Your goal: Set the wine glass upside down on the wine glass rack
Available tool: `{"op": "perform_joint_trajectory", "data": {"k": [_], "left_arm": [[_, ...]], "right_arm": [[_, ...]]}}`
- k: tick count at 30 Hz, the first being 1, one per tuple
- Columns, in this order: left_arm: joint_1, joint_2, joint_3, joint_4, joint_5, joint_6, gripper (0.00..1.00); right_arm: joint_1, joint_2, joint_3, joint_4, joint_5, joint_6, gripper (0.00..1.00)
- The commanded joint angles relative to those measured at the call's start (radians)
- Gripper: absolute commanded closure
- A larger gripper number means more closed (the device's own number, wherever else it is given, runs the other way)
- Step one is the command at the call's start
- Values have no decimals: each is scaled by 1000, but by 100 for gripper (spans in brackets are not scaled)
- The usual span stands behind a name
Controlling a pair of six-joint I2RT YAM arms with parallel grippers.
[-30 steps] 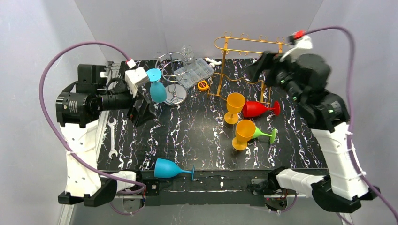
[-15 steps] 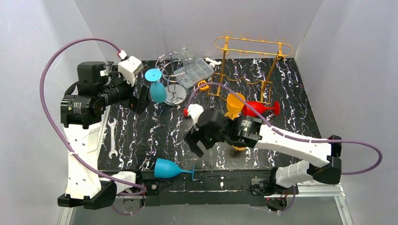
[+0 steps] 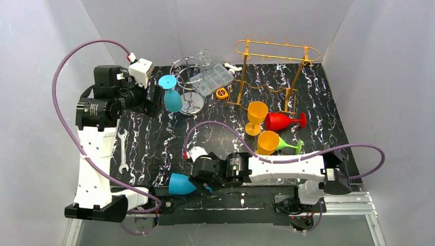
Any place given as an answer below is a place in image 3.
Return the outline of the blue plastic goblet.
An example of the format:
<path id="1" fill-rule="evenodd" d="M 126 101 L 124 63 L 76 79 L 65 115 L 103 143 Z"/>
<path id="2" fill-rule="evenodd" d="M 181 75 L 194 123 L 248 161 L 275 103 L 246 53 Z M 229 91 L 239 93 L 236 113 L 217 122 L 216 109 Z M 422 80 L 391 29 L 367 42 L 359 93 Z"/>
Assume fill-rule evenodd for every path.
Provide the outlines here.
<path id="1" fill-rule="evenodd" d="M 200 183 L 199 180 L 191 178 L 189 176 L 172 173 L 169 180 L 168 193 L 171 195 L 187 195 L 198 190 L 198 188 L 203 188 L 208 192 L 212 192 L 211 187 L 205 186 Z"/>
<path id="2" fill-rule="evenodd" d="M 182 109 L 181 95 L 175 90 L 177 79 L 173 75 L 164 75 L 158 81 L 159 86 L 165 90 L 164 104 L 168 112 L 175 113 Z"/>

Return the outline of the blue plastic goblet back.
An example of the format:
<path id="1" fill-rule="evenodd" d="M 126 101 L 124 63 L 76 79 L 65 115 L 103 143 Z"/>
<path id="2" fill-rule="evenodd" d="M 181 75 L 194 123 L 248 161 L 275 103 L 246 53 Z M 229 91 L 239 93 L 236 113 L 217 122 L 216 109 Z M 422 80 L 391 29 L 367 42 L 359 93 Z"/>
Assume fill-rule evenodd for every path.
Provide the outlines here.
<path id="1" fill-rule="evenodd" d="M 198 190 L 198 188 L 203 188 L 208 192 L 212 192 L 211 187 L 205 186 L 200 183 L 199 180 L 191 178 L 189 176 L 172 173 L 169 180 L 168 193 L 171 195 L 187 195 Z"/>

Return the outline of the chrome spiral glass rack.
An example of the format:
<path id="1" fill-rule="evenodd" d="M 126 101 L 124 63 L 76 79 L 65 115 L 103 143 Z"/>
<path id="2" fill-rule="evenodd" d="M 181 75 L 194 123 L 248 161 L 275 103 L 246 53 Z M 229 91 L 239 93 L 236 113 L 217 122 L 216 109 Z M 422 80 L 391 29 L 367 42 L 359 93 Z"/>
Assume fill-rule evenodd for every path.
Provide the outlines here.
<path id="1" fill-rule="evenodd" d="M 199 69 L 199 78 L 192 80 L 190 76 L 190 69 Z M 187 56 L 175 60 L 170 67 L 170 75 L 174 75 L 177 85 L 182 88 L 182 107 L 179 110 L 181 114 L 187 117 L 198 115 L 204 108 L 204 96 L 196 92 L 197 88 L 203 87 L 201 81 L 206 80 L 205 76 L 201 74 L 204 71 L 204 63 L 197 57 Z M 183 72 L 186 72 L 186 81 L 179 81 L 179 77 Z"/>

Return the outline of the clear glass wine glass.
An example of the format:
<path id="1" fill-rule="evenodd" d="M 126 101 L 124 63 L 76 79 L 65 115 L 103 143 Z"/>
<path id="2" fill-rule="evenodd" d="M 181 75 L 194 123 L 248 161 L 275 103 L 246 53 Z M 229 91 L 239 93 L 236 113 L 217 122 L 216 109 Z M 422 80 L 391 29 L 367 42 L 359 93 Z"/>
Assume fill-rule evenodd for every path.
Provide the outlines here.
<path id="1" fill-rule="evenodd" d="M 197 54 L 202 65 L 200 68 L 200 78 L 211 80 L 214 75 L 214 65 L 210 56 L 210 51 L 207 49 L 200 50 Z"/>

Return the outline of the green plastic goblet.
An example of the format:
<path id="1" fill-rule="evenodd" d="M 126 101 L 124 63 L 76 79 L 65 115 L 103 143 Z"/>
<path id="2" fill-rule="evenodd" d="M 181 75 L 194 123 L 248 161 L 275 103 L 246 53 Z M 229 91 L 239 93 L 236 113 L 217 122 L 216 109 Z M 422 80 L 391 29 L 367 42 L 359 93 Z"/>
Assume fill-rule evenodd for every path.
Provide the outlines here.
<path id="1" fill-rule="evenodd" d="M 278 150 L 281 150 L 283 148 L 292 148 L 292 149 L 295 149 L 294 154 L 299 155 L 301 153 L 301 150 L 302 150 L 302 145 L 303 145 L 303 141 L 300 139 L 297 140 L 296 145 L 291 145 L 291 144 L 288 144 L 281 137 L 279 137 L 279 144 L 278 144 L 276 150 L 278 151 Z"/>

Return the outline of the red plastic goblet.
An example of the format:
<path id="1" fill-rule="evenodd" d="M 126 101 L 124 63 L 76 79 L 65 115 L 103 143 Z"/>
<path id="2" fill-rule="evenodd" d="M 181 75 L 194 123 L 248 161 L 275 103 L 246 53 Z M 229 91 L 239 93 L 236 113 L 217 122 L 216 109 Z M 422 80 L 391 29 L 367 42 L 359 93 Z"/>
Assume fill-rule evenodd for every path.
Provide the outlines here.
<path id="1" fill-rule="evenodd" d="M 292 123 L 299 123 L 301 128 L 307 125 L 307 119 L 304 112 L 299 115 L 299 118 L 293 119 L 283 113 L 268 113 L 265 118 L 266 130 L 279 131 L 288 127 Z"/>

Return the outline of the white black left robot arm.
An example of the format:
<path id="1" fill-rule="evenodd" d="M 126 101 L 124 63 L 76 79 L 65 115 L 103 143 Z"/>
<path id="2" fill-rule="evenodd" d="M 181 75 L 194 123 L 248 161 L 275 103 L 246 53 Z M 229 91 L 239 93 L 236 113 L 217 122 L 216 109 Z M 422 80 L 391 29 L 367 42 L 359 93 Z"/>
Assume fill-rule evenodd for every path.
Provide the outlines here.
<path id="1" fill-rule="evenodd" d="M 153 99 L 147 99 L 152 71 L 152 65 L 140 68 L 134 64 L 128 68 L 119 65 L 94 68 L 94 84 L 80 95 L 76 106 L 78 145 L 84 154 L 80 159 L 77 192 L 73 203 L 65 207 L 65 217 L 122 222 L 128 211 L 148 202 L 147 196 L 130 189 L 111 192 L 107 176 L 123 112 L 130 110 L 155 117 L 161 109 L 162 87 L 156 86 Z"/>

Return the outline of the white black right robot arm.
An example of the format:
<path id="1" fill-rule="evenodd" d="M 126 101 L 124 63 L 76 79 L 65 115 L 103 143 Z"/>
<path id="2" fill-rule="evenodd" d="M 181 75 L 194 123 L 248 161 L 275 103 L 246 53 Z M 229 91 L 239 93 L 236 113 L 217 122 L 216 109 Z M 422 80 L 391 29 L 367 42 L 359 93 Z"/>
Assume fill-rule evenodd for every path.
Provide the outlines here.
<path id="1" fill-rule="evenodd" d="M 296 188 L 299 204 L 315 205 L 325 195 L 345 195 L 352 191 L 344 156 L 338 151 L 315 151 L 305 155 L 229 154 L 225 159 L 204 148 L 185 153 L 192 162 L 189 181 L 198 190 L 213 191 L 268 179 L 302 179 Z"/>

